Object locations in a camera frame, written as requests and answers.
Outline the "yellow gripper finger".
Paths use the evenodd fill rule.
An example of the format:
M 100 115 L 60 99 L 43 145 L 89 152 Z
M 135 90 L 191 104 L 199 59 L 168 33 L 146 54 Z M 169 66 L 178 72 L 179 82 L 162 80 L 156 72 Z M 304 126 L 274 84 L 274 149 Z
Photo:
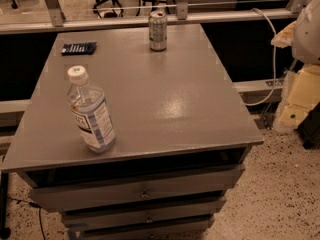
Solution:
M 319 102 L 320 66 L 306 64 L 297 73 L 289 71 L 284 79 L 273 129 L 280 133 L 297 129 Z
M 271 44 L 278 48 L 286 48 L 288 46 L 291 46 L 295 25 L 295 21 L 287 25 L 283 30 L 281 30 L 273 37 L 273 39 L 271 40 Z

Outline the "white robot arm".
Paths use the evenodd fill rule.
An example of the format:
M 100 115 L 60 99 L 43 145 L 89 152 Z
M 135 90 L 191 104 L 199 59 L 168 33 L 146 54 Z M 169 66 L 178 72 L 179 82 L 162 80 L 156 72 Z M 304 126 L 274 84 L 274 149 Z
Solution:
M 297 20 L 271 41 L 278 48 L 290 46 L 295 60 L 303 63 L 297 73 L 287 73 L 273 129 L 289 133 L 320 102 L 320 0 L 311 0 Z

